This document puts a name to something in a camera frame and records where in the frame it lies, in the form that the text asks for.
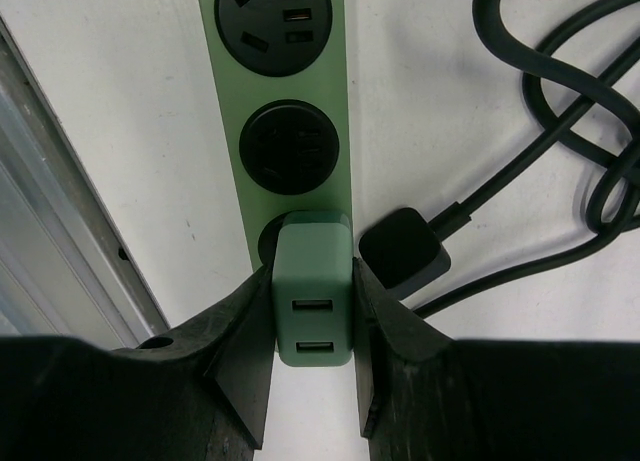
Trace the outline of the green two-port charger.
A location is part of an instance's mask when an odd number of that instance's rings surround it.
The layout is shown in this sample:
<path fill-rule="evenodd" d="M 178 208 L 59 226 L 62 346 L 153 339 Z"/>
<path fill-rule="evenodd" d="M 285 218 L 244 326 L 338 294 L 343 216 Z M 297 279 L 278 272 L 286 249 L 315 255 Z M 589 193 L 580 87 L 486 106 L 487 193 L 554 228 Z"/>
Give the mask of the green two-port charger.
<path fill-rule="evenodd" d="M 277 345 L 290 367 L 336 367 L 352 352 L 353 236 L 339 211 L 284 219 L 272 270 Z"/>

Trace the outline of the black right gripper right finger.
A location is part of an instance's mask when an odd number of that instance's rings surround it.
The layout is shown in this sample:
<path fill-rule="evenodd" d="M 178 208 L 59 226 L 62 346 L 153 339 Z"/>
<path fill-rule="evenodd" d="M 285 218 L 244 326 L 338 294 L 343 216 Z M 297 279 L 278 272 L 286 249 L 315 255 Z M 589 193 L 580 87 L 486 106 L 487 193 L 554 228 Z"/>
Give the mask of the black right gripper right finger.
<path fill-rule="evenodd" d="M 353 263 L 361 435 L 374 460 L 635 460 L 635 343 L 454 340 Z"/>

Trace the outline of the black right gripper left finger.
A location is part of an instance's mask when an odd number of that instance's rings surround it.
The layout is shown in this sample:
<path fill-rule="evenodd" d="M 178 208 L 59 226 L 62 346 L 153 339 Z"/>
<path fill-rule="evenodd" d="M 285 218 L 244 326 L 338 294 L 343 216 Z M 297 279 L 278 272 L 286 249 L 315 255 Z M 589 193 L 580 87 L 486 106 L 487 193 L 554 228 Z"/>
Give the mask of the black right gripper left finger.
<path fill-rule="evenodd" d="M 5 460 L 250 460 L 274 358 L 271 273 L 136 348 L 1 341 Z"/>

